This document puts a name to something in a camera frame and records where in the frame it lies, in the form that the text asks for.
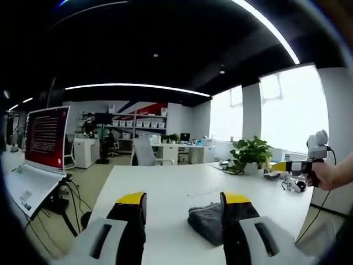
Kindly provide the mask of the person's right hand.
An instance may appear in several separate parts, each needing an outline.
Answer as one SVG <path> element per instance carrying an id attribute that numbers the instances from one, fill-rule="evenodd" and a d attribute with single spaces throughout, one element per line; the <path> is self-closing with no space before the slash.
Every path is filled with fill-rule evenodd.
<path id="1" fill-rule="evenodd" d="M 307 176 L 306 182 L 309 187 L 329 191 L 335 188 L 335 177 L 335 166 L 329 166 L 325 162 L 315 162 L 312 164 L 312 173 Z"/>

